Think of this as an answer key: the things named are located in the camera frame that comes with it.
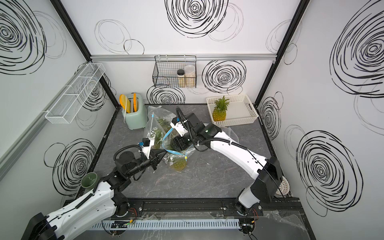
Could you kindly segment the pineapple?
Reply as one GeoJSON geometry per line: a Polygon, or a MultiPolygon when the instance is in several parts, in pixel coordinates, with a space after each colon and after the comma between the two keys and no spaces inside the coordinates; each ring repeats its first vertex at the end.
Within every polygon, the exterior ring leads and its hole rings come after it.
{"type": "Polygon", "coordinates": [[[215,107],[212,114],[215,122],[224,121],[226,119],[229,104],[229,99],[226,99],[225,96],[215,100],[215,107]]]}
{"type": "MultiPolygon", "coordinates": [[[[171,151],[175,151],[172,148],[172,145],[169,145],[168,149],[171,151]]],[[[176,152],[180,152],[182,155],[169,153],[167,164],[171,169],[175,170],[176,172],[182,172],[187,166],[187,160],[185,158],[186,151],[184,150],[176,152]]]]}

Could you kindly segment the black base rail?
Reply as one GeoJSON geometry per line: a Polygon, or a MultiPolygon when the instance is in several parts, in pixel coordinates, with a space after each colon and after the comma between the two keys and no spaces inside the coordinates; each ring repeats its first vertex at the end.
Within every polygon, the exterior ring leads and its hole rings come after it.
{"type": "Polygon", "coordinates": [[[218,199],[127,199],[114,201],[104,200],[101,203],[90,199],[80,200],[79,203],[72,202],[73,206],[67,205],[63,210],[71,209],[89,212],[106,211],[112,208],[112,212],[107,214],[107,218],[113,219],[134,219],[144,217],[150,213],[195,213],[210,212],[218,214],[220,217],[260,217],[265,211],[299,211],[302,204],[298,198],[287,198],[285,200],[273,199],[269,204],[257,203],[249,209],[241,207],[235,198],[218,199]]]}

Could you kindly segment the orange toast slice right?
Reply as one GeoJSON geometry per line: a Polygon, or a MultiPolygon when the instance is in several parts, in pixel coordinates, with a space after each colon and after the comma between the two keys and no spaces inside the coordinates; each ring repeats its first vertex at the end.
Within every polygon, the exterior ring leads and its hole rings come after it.
{"type": "Polygon", "coordinates": [[[133,112],[138,111],[138,100],[137,100],[137,94],[133,93],[133,112]]]}

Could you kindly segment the mint green toaster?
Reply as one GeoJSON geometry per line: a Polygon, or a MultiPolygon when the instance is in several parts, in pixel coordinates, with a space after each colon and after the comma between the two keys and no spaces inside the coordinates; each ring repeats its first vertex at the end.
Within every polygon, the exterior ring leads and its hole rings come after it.
{"type": "Polygon", "coordinates": [[[126,95],[131,101],[131,112],[127,114],[122,108],[122,114],[124,122],[127,124],[130,130],[142,129],[146,126],[148,121],[147,108],[144,104],[143,98],[140,94],[137,94],[138,111],[133,112],[133,93],[126,95]]]}

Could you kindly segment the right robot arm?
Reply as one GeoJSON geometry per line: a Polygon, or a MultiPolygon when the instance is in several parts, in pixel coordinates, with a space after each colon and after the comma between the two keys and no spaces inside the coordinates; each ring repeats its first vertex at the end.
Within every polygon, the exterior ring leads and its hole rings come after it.
{"type": "Polygon", "coordinates": [[[207,149],[219,152],[240,166],[254,182],[238,195],[235,207],[245,216],[255,204],[270,203],[276,193],[281,193],[283,172],[275,157],[266,158],[229,137],[214,124],[203,124],[194,113],[185,115],[176,108],[176,117],[171,121],[172,130],[178,132],[173,139],[177,152],[194,147],[198,151],[207,149]]]}

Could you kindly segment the yellow toast slice left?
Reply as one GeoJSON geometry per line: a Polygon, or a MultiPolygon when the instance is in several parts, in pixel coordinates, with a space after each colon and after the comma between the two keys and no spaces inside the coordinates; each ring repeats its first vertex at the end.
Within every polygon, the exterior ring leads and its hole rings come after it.
{"type": "Polygon", "coordinates": [[[119,102],[125,112],[129,114],[131,112],[131,101],[129,98],[126,95],[121,94],[119,97],[119,102]]]}

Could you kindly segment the black lid spice jar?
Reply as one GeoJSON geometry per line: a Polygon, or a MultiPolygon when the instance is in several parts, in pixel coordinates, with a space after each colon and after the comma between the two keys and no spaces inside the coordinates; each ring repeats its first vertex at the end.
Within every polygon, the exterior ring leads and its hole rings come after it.
{"type": "Polygon", "coordinates": [[[184,69],[177,70],[177,76],[178,76],[178,87],[184,88],[186,86],[184,69]]]}

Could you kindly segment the white woven ball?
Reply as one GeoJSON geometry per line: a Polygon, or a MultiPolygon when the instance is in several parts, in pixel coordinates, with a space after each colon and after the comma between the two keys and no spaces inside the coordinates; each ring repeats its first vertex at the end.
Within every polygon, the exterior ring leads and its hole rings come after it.
{"type": "Polygon", "coordinates": [[[277,196],[287,196],[290,192],[290,184],[285,176],[282,176],[282,181],[279,186],[279,189],[276,191],[275,195],[277,196]]]}

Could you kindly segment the green cup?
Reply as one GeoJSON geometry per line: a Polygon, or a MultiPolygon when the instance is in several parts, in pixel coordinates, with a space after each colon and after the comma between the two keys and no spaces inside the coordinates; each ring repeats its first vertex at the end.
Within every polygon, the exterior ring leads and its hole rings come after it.
{"type": "Polygon", "coordinates": [[[99,176],[95,172],[87,173],[81,180],[81,187],[86,190],[93,189],[99,180],[99,176]]]}

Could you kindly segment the white lid jar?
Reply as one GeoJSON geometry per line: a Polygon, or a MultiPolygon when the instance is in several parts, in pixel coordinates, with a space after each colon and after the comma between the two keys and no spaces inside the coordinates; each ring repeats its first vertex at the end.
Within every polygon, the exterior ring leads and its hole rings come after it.
{"type": "Polygon", "coordinates": [[[193,65],[187,65],[184,67],[185,71],[185,87],[195,88],[196,87],[196,67],[193,65]]]}

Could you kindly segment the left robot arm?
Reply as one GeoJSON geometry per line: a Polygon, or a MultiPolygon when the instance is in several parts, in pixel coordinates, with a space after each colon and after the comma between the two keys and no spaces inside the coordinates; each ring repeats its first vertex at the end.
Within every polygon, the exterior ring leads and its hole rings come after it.
{"type": "Polygon", "coordinates": [[[73,240],[95,224],[131,209],[122,191],[131,178],[152,167],[156,170],[166,155],[164,149],[129,145],[114,156],[115,168],[82,197],[48,215],[38,213],[30,219],[23,240],[73,240]]]}

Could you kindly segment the zip-top bag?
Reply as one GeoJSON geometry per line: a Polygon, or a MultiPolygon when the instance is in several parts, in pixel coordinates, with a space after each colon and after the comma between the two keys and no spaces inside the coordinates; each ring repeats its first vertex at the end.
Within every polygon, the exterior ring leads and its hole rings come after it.
{"type": "Polygon", "coordinates": [[[187,143],[186,149],[177,147],[175,140],[180,135],[173,128],[169,128],[163,137],[162,148],[166,150],[166,156],[163,158],[166,165],[176,172],[182,172],[189,159],[196,151],[192,144],[187,143]]]}
{"type": "Polygon", "coordinates": [[[154,139],[153,149],[162,149],[163,138],[170,127],[169,121],[150,114],[147,125],[144,129],[144,138],[154,139]]]}
{"type": "Polygon", "coordinates": [[[221,127],[222,131],[226,133],[232,140],[239,143],[239,137],[231,127],[221,127]]]}
{"type": "Polygon", "coordinates": [[[164,108],[162,106],[148,107],[148,127],[161,128],[164,133],[167,133],[172,127],[171,122],[176,115],[164,108]]]}

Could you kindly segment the white plastic basket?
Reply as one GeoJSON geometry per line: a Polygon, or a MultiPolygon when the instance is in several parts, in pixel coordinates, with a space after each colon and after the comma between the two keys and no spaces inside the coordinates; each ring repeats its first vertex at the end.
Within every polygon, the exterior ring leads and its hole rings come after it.
{"type": "Polygon", "coordinates": [[[206,98],[208,111],[213,124],[224,127],[253,124],[259,117],[252,101],[247,95],[231,95],[225,96],[225,98],[228,99],[229,105],[226,119],[223,121],[215,121],[213,117],[216,106],[215,101],[219,100],[220,97],[206,98]]]}

